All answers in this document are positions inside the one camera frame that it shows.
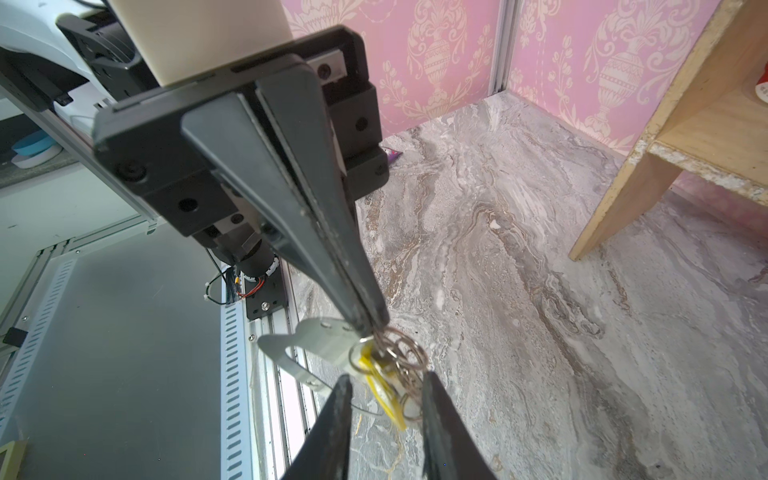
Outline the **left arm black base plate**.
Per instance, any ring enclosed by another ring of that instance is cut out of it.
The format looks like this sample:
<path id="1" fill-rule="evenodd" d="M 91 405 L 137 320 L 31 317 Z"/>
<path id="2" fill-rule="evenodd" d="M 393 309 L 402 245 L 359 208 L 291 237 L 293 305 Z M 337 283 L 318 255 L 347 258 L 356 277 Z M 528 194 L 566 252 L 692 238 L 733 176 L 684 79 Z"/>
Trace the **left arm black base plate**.
<path id="1" fill-rule="evenodd" d="M 216 249 L 206 253 L 217 274 L 206 283 L 205 300 L 218 306 L 242 304 L 249 321 L 288 306 L 281 259 L 262 240 L 238 261 Z"/>

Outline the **silver metal keyring bottle opener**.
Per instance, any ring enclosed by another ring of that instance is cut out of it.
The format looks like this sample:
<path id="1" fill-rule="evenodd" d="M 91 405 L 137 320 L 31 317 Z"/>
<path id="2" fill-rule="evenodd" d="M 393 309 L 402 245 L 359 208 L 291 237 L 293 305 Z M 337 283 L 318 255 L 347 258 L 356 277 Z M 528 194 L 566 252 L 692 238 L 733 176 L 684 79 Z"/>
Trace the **silver metal keyring bottle opener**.
<path id="1" fill-rule="evenodd" d="M 298 351 L 310 353 L 369 388 L 364 372 L 357 364 L 361 346 L 369 341 L 372 341 L 379 354 L 392 361 L 397 369 L 396 387 L 402 394 L 406 425 L 420 421 L 423 376 L 428 370 L 429 358 L 421 345 L 395 327 L 389 326 L 370 336 L 361 337 L 346 321 L 325 317 L 310 318 L 299 322 L 295 331 L 290 334 L 264 335 L 257 340 L 257 344 L 275 365 L 298 383 L 327 397 L 331 393 L 331 386 L 296 360 L 295 354 Z M 360 407 L 358 411 L 372 417 L 387 416 L 378 402 L 373 410 Z"/>

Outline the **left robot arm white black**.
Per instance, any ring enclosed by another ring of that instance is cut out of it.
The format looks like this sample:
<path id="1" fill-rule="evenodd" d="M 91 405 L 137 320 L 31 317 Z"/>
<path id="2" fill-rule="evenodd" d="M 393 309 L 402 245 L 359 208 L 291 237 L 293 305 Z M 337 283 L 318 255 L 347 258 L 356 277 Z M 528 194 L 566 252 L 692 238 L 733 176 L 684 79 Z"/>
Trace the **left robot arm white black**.
<path id="1" fill-rule="evenodd" d="M 278 1 L 5 1 L 1 85 L 222 261 L 279 257 L 359 335 L 388 325 L 354 213 L 389 177 L 357 32 L 295 36 Z"/>

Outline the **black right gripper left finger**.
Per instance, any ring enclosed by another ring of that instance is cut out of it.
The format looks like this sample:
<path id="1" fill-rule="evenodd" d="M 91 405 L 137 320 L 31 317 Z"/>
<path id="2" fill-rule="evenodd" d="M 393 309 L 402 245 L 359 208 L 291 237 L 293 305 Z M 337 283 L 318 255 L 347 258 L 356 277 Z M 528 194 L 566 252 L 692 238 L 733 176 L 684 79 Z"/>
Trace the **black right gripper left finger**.
<path id="1" fill-rule="evenodd" d="M 348 374 L 336 381 L 298 455 L 283 475 L 288 479 L 348 478 L 353 386 Z"/>

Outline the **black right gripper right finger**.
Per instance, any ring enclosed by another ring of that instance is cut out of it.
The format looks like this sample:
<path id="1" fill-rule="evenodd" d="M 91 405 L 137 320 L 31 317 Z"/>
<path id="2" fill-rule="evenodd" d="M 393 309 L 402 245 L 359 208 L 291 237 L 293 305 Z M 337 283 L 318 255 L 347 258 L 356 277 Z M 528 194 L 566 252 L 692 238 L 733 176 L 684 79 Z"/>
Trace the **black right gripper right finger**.
<path id="1" fill-rule="evenodd" d="M 495 479 L 437 374 L 422 385 L 423 474 L 427 479 Z"/>

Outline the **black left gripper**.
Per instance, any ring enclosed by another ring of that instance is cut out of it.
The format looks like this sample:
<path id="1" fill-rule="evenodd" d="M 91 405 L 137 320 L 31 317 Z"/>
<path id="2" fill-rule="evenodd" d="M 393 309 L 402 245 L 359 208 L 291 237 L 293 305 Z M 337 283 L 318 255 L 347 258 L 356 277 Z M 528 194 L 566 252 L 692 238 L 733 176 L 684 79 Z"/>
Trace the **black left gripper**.
<path id="1" fill-rule="evenodd" d="M 99 163 L 181 235 L 260 227 L 357 330 L 389 324 L 348 203 L 389 178 L 362 38 L 336 26 L 96 119 Z"/>

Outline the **key with yellow tag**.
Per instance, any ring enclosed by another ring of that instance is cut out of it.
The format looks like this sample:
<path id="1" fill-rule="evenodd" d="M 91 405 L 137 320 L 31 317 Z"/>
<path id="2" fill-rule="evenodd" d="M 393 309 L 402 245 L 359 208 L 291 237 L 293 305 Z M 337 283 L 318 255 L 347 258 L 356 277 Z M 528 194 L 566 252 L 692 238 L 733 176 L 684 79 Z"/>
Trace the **key with yellow tag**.
<path id="1" fill-rule="evenodd" d="M 399 431 L 407 428 L 402 394 L 396 387 L 397 369 L 392 361 L 379 354 L 372 341 L 364 343 L 357 360 L 359 368 L 379 406 Z"/>

